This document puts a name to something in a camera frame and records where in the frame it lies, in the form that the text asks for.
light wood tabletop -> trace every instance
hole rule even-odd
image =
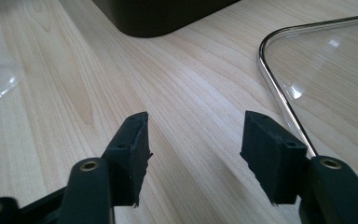
[[[116,207],[117,223],[299,223],[239,154],[246,110],[284,124],[258,47],[283,27],[357,15],[358,0],[241,0],[144,39],[91,0],[0,0],[0,41],[24,69],[0,99],[0,197],[24,206],[62,188],[147,111],[154,156],[140,206]]]

wood grain surface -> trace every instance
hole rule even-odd
[[[91,0],[0,0],[0,41],[25,72],[0,99],[0,196],[24,206],[65,186],[147,111],[154,156],[140,206],[116,207],[117,223],[299,223],[239,155],[246,110],[284,124],[256,53],[277,29],[356,15],[358,0],[241,0],[140,39]]]

black container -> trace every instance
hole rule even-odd
[[[122,33],[166,35],[239,0],[93,0]]]

black plastic part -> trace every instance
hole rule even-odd
[[[298,210],[302,224],[324,224],[324,216],[320,207],[309,206],[302,200]]]
[[[21,209],[22,223],[56,223],[65,188],[59,189]]]
[[[57,223],[112,223],[110,205],[109,174],[105,160],[85,159],[72,168]]]
[[[0,224],[16,224],[20,221],[20,209],[16,200],[0,198]]]
[[[109,173],[110,207],[139,204],[139,193],[146,174],[147,161],[152,156],[148,145],[147,119],[146,112],[128,117],[103,154],[108,171],[112,172]],[[66,188],[59,189],[22,209],[17,205],[5,206],[8,211],[13,212],[13,216],[6,215],[10,221],[0,223],[13,223],[13,220],[14,223],[23,224],[56,223],[65,191]]]
[[[358,176],[345,162],[318,156],[310,160],[310,185],[326,223],[358,223]]]
[[[295,203],[307,147],[270,117],[246,111],[241,156],[272,203]]]
[[[115,183],[111,190],[113,206],[139,204],[147,160],[153,155],[149,150],[147,120],[146,112],[128,117],[102,155]]]
[[[122,33],[166,35],[239,0],[93,0]]]

glass panel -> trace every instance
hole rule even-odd
[[[259,66],[291,131],[358,174],[358,17],[281,29]]]

